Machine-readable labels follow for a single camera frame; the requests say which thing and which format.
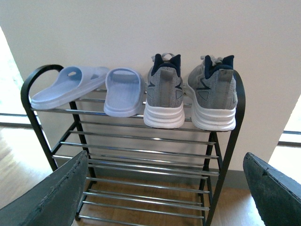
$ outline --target metal shoe rack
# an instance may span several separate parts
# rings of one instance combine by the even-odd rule
[[[239,74],[235,72],[238,94],[235,116],[237,125],[231,132],[197,129],[191,123],[190,117],[185,118],[182,128],[154,129],[143,124],[142,114],[117,119],[101,111],[80,109],[80,106],[87,102],[101,106],[104,98],[79,98],[70,102],[68,109],[41,110],[51,112],[53,119],[61,113],[72,115],[73,123],[57,144],[50,147],[35,114],[37,110],[31,107],[29,91],[40,75],[51,70],[59,72],[62,69],[60,65],[46,65],[36,69],[22,87],[21,100],[52,170],[57,169],[58,161],[66,161],[76,154],[64,154],[60,151],[64,147],[86,150],[88,153],[87,189],[83,193],[76,219],[102,221],[108,225],[145,225],[140,217],[130,217],[130,220],[122,221],[116,218],[116,214],[109,214],[109,217],[105,214],[90,216],[89,210],[93,206],[104,209],[101,209],[100,213],[106,213],[106,208],[114,208],[126,211],[128,216],[140,212],[141,216],[149,214],[151,218],[160,218],[162,215],[171,216],[173,219],[192,218],[197,219],[198,225],[211,225],[245,113],[245,91]],[[94,92],[101,96],[105,95],[106,90],[98,89]],[[191,105],[184,105],[185,115],[189,116]],[[97,130],[89,131],[91,126],[97,127]],[[221,151],[218,135],[225,133],[230,135],[227,145],[224,145],[225,150]],[[72,136],[76,136],[79,142],[69,141]],[[215,164],[218,170],[212,170],[212,164]],[[115,175],[110,176],[110,172],[115,172]],[[131,178],[133,175],[141,175],[139,178],[144,180],[138,182]],[[213,177],[217,178],[214,191]],[[158,182],[166,178],[174,179],[176,185],[184,186],[175,186],[174,183],[162,185]],[[197,184],[187,185],[187,180],[189,183],[197,181]],[[117,192],[116,189],[106,190],[106,185],[109,184],[112,185],[110,187],[117,188]],[[122,186],[128,186],[130,193],[125,194],[122,190],[118,192],[118,188]],[[153,190],[147,193],[149,196],[145,196],[139,193],[140,188],[146,192],[148,189]],[[167,195],[172,192],[177,194],[178,199]],[[193,194],[196,198],[186,200],[185,197],[190,197],[187,194]]]

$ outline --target slide sandal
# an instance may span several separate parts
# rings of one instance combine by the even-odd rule
[[[130,68],[115,68],[108,72],[104,112],[113,117],[129,117],[139,112],[144,94],[144,79]]]
[[[40,110],[64,105],[104,84],[108,71],[106,67],[66,67],[51,86],[32,97],[31,105]]]

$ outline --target black metal frame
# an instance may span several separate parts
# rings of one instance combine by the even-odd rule
[[[43,110],[46,112],[54,112],[54,113],[55,112],[72,113],[73,119],[74,119],[73,124],[64,133],[64,135],[57,142],[57,144],[54,146],[54,148],[51,149],[49,147],[47,139],[46,139],[46,137],[43,133],[43,130],[42,130],[41,126],[39,125],[36,115],[34,113],[35,109],[33,109],[31,107],[30,100],[29,100],[29,91],[30,91],[32,84],[35,82],[35,80],[40,75],[42,75],[44,72],[50,71],[50,70],[57,70],[59,72],[62,69],[63,69],[63,67],[60,65],[46,65],[46,66],[39,67],[26,79],[26,81],[24,82],[22,89],[21,89],[22,104],[25,108],[27,116],[32,124],[32,127],[33,127],[38,139],[39,139],[39,142],[41,143],[43,151],[44,151],[44,153],[47,157],[47,160],[53,171],[57,169],[57,164],[56,164],[55,158],[56,158],[56,153],[59,150],[59,148],[65,144],[76,145],[76,144],[68,144],[67,142],[65,142],[67,140],[68,136],[71,134],[71,131],[73,131],[75,128],[77,128],[76,133],[79,135],[79,138],[81,141],[81,144],[77,144],[77,146],[81,146],[83,150],[87,151],[89,159],[91,161],[93,161],[93,159],[91,158],[91,155],[89,153],[89,148],[88,148],[89,145],[87,144],[86,137],[85,137],[85,135],[88,133],[85,133],[83,131],[81,124],[84,122],[80,120],[79,115],[86,114],[86,115],[105,116],[105,113],[103,113],[103,112],[78,111],[76,103],[74,101],[70,102],[70,108],[71,108],[70,110],[62,110],[62,109]],[[230,133],[230,137],[229,137],[228,145],[227,145],[226,152],[224,155],[224,159],[222,159],[222,154],[221,154],[220,146],[218,143],[217,132],[215,132],[215,131],[210,132],[208,142],[203,142],[203,144],[207,144],[206,156],[208,156],[208,158],[205,157],[204,166],[201,170],[201,173],[203,173],[202,174],[203,177],[200,177],[201,180],[200,180],[200,184],[199,184],[199,196],[201,199],[202,207],[204,207],[204,195],[205,194],[208,194],[209,204],[210,204],[210,210],[209,210],[207,217],[206,217],[205,207],[200,208],[204,226],[211,225],[213,215],[215,212],[215,208],[217,206],[217,202],[218,202],[221,190],[222,190],[222,186],[223,186],[223,183],[224,183],[224,180],[226,177],[227,170],[229,168],[230,160],[231,160],[233,152],[234,152],[234,147],[235,147],[235,144],[236,144],[236,141],[238,138],[238,134],[239,134],[239,131],[240,131],[240,128],[242,125],[242,121],[244,118],[244,114],[245,114],[245,105],[246,105],[245,91],[244,91],[243,83],[242,83],[242,80],[241,80],[239,74],[236,71],[235,71],[235,74],[236,74],[237,94],[238,94],[238,105],[237,105],[236,115],[235,115],[236,127]],[[132,118],[142,118],[142,117],[143,117],[143,115],[136,115],[136,116],[133,116]],[[216,184],[214,193],[212,192],[212,185],[211,185],[212,172],[210,172],[210,170],[209,170],[209,163],[210,163],[210,160],[212,159],[210,156],[212,155],[213,146],[214,146],[215,154],[216,154],[215,159],[217,159],[218,167],[219,167],[219,176],[218,176],[218,180],[217,180],[217,184]],[[86,190],[86,192],[83,193],[83,197],[82,197],[82,200],[80,202],[80,205],[79,205],[79,208],[77,211],[76,219],[79,220],[80,218],[88,218],[88,219],[102,220],[105,222],[119,223],[118,221],[114,221],[114,220],[98,219],[98,218],[92,218],[92,217],[86,217],[86,216],[80,215],[81,208],[82,208],[83,204],[86,203],[87,194],[91,194],[91,193],[89,193],[89,191],[90,191],[93,183],[96,183],[97,181],[99,181],[99,179],[97,179],[97,177],[95,175],[94,167],[95,166],[93,166],[93,165],[89,166],[90,177],[87,177],[87,180],[89,180],[90,182],[88,184],[88,189]],[[202,191],[204,189],[206,183],[207,183],[207,189],[209,192]]]

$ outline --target midsole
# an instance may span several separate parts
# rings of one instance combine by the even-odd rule
[[[186,84],[186,93],[192,99],[191,120],[200,129],[228,130],[235,127],[236,108],[207,109],[198,104],[196,94],[189,84]]]
[[[144,110],[144,123],[155,128],[178,128],[185,121],[183,103],[180,107],[153,107],[147,101]]]

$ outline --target gray sneaker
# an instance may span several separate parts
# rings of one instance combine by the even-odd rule
[[[144,123],[155,128],[178,128],[185,121],[181,78],[181,55],[156,54],[148,74]]]
[[[234,56],[201,57],[203,62],[189,75],[185,92],[192,99],[191,120],[204,130],[228,131],[235,128],[237,106]]]

